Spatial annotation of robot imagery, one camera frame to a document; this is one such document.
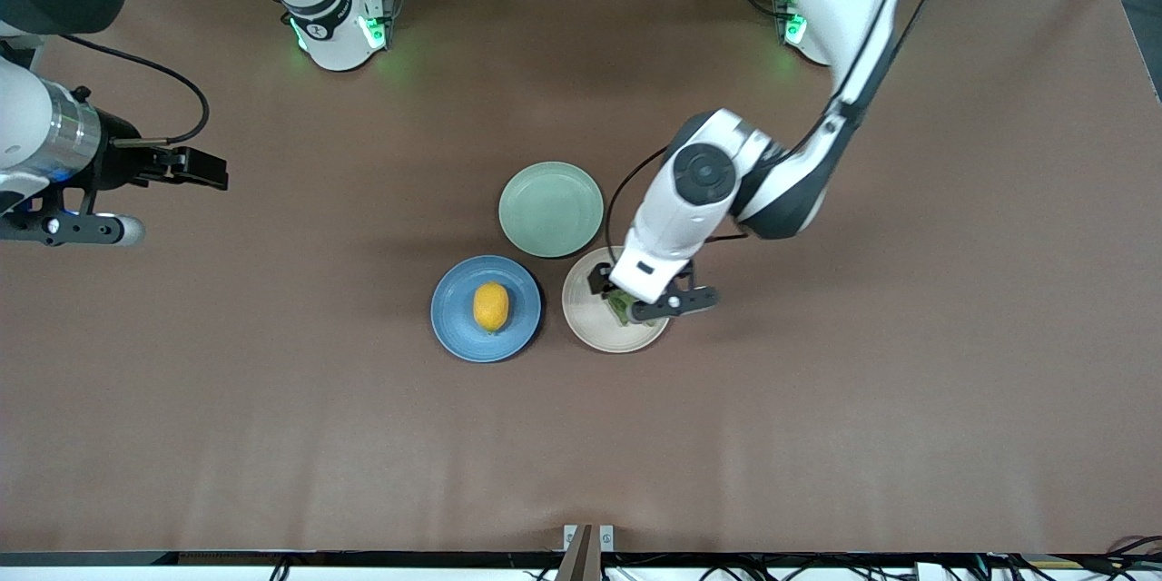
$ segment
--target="lemon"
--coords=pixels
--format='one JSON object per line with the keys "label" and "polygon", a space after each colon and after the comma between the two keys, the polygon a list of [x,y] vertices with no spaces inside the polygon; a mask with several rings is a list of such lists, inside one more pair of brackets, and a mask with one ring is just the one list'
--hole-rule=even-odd
{"label": "lemon", "polygon": [[472,299],[472,316],[485,331],[500,331],[508,321],[508,290],[494,280],[481,284]]}

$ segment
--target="white plate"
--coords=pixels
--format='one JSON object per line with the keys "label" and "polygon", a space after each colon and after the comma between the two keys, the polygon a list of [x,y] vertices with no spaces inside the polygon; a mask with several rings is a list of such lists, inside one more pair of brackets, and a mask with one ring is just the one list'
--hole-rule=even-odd
{"label": "white plate", "polygon": [[[614,248],[614,256],[621,256],[622,246]],[[610,354],[636,352],[657,340],[666,329],[668,317],[652,321],[653,325],[622,325],[614,308],[600,295],[589,293],[589,273],[601,263],[611,263],[604,246],[590,251],[576,264],[565,278],[561,288],[561,309],[565,309],[565,322],[573,329],[578,338],[594,350]]]}

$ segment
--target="green light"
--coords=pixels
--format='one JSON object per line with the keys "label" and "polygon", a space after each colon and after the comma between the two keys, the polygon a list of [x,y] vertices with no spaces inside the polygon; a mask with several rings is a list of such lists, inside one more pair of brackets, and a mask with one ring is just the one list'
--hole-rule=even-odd
{"label": "green light", "polygon": [[294,30],[294,35],[299,38],[299,50],[307,52],[307,43],[302,40],[302,31],[299,30],[299,26],[295,26],[294,19],[290,19],[290,28]]}
{"label": "green light", "polygon": [[381,26],[379,20],[366,20],[360,15],[359,27],[363,28],[364,35],[367,37],[367,44],[370,44],[372,50],[379,50],[379,48],[382,48],[387,43],[383,36],[383,26]]}
{"label": "green light", "polygon": [[806,31],[806,19],[802,15],[796,14],[794,19],[787,22],[787,42],[792,44],[798,44],[803,40],[803,35]]}

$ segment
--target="green plate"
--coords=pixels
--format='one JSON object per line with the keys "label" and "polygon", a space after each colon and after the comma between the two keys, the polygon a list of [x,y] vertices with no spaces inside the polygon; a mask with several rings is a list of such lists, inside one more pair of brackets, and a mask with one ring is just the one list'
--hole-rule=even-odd
{"label": "green plate", "polygon": [[529,254],[547,259],[568,257],[588,245],[604,213],[593,177],[562,162],[523,168],[501,194],[504,236]]}

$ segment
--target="brown table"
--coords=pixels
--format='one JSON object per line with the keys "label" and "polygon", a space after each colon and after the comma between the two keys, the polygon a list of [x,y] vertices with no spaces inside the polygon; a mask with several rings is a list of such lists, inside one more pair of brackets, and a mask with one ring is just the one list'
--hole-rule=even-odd
{"label": "brown table", "polygon": [[[569,332],[572,259],[495,208],[536,162],[605,193],[690,114],[784,142],[829,73],[743,0],[407,0],[314,67],[267,0],[129,0],[101,43],[187,72],[231,188],[124,188],[136,249],[0,246],[16,548],[1104,550],[1162,531],[1162,110],[1118,0],[932,0],[790,242],[698,256],[723,302],[645,352]],[[195,105],[53,43],[150,135]],[[648,182],[618,206],[621,235]],[[431,333],[460,259],[530,267],[537,340]]]}

